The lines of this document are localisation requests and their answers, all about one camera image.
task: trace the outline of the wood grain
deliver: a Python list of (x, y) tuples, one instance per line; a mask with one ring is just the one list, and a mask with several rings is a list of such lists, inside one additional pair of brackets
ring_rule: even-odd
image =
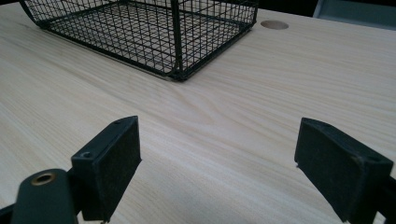
[(137, 115), (143, 161), (112, 223), (341, 223), (295, 167), (300, 119), (396, 161), (395, 58), (394, 31), (260, 10), (249, 34), (175, 83), (1, 6), (0, 206), (28, 175), (69, 169), (109, 122)]

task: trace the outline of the grommet hole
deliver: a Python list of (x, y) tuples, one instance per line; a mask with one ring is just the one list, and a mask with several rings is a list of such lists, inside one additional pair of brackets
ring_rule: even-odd
[(272, 30), (285, 30), (289, 25), (283, 21), (262, 21), (261, 25)]

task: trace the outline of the table surface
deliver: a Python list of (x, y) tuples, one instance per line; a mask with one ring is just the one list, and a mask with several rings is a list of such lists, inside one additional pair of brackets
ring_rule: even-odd
[(396, 161), (395, 60), (394, 31), (259, 10), (237, 44), (169, 82), (1, 6), (0, 206), (28, 175), (68, 170), (108, 123), (137, 115), (143, 161), (112, 223), (341, 223), (296, 168), (300, 121)]

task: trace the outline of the black wire basket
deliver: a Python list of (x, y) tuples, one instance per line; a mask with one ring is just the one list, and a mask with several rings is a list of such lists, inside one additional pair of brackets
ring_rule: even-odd
[(21, 0), (40, 28), (185, 80), (256, 22), (258, 0)]

